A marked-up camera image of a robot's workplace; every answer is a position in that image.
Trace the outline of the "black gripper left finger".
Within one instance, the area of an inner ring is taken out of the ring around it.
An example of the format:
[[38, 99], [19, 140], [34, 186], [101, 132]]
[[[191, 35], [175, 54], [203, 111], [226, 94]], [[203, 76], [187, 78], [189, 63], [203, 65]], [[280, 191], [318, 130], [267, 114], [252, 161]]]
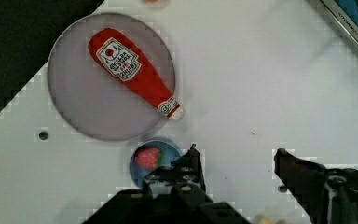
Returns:
[[149, 191], [154, 197], [170, 194], [176, 185], [195, 185], [206, 191], [201, 156], [195, 143], [183, 156], [170, 165], [153, 170], [142, 181], [142, 189]]

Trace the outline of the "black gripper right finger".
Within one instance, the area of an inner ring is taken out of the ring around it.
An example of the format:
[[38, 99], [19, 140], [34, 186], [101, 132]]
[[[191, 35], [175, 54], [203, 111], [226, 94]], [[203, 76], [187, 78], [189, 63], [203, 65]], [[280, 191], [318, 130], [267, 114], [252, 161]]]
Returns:
[[327, 168], [283, 148], [274, 156], [275, 174], [311, 224], [358, 224], [358, 170]]

